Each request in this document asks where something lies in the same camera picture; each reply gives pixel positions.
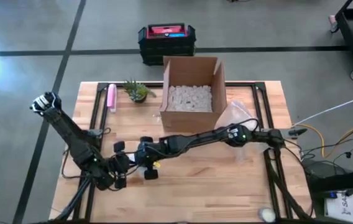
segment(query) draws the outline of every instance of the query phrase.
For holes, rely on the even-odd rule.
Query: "wooden tabletop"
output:
[[[279,81],[265,82],[275,128],[291,127],[282,85]],[[96,82],[82,82],[78,92],[73,120],[88,129],[96,94]],[[238,100],[255,117],[254,99],[249,87],[227,87],[227,100]],[[108,113],[102,155],[113,154],[116,141],[126,142],[126,151],[135,151],[141,136],[155,141],[171,133],[163,132],[158,109],[162,89],[154,89],[156,98],[148,97],[143,104],[131,102],[118,90],[117,112]],[[260,100],[262,113],[264,105]],[[293,145],[289,148],[298,155]],[[258,145],[244,146],[246,159],[236,162],[235,149],[224,143],[214,143],[191,149],[180,157],[160,161],[159,178],[144,180],[138,173],[127,178],[127,187],[118,192],[95,191],[92,222],[259,222],[258,210],[272,207],[268,191],[264,157]],[[303,169],[286,150],[282,150],[286,182],[292,196],[309,213],[311,199]],[[79,175],[80,170],[69,159],[66,175]],[[78,179],[59,176],[50,218],[54,218],[74,196]],[[282,197],[279,204],[284,215]],[[81,217],[84,215],[86,195]]]

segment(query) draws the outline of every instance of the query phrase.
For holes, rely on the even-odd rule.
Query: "potted succulent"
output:
[[[135,103],[143,103],[148,94],[156,97],[156,94],[152,90],[142,83],[137,83],[135,80],[126,80],[123,86],[129,98]]]

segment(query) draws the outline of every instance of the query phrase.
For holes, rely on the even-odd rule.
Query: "yellow cable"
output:
[[[309,129],[312,129],[313,131],[315,131],[318,136],[320,137],[320,140],[321,140],[321,153],[323,155],[323,152],[324,152],[324,138],[323,138],[323,135],[321,135],[320,131],[318,131],[316,128],[308,125],[308,124],[297,124],[296,126],[301,126],[301,127],[306,127],[306,128],[309,128]]]
[[[346,137],[350,136],[351,134],[353,134],[353,129],[349,130],[348,132],[346,132],[339,140],[338,142],[341,142],[343,139],[345,139]],[[321,149],[321,155],[324,158],[329,157],[335,150],[337,149],[337,146],[334,146],[333,149],[331,150],[331,152],[327,155],[324,155],[324,148]]]

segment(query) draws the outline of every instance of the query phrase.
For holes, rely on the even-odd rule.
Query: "concrete floor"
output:
[[[131,0],[88,1],[73,50],[137,49],[137,31],[151,23],[185,22],[196,29],[197,47],[312,47],[344,45],[331,35],[328,15],[341,0]],[[65,50],[79,1],[0,1],[0,51]],[[225,63],[227,80],[281,80],[291,120],[353,99],[350,52],[257,52],[198,54]],[[0,57],[0,221],[12,222],[42,120],[29,111],[32,100],[51,90],[62,55]],[[142,64],[140,55],[70,56],[60,85],[63,108],[71,114],[82,81],[161,80],[162,67]],[[353,104],[307,122],[326,144],[353,128]],[[318,146],[313,133],[299,141]],[[50,212],[64,143],[50,128],[24,223]],[[353,148],[353,142],[339,152]],[[315,160],[322,160],[315,152]],[[352,159],[337,163],[353,170]]]

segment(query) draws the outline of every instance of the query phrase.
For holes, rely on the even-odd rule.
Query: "cardboard box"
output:
[[[164,131],[200,133],[214,129],[226,108],[224,65],[216,57],[164,57],[163,99],[160,115]],[[170,86],[211,86],[213,112],[166,111]]]

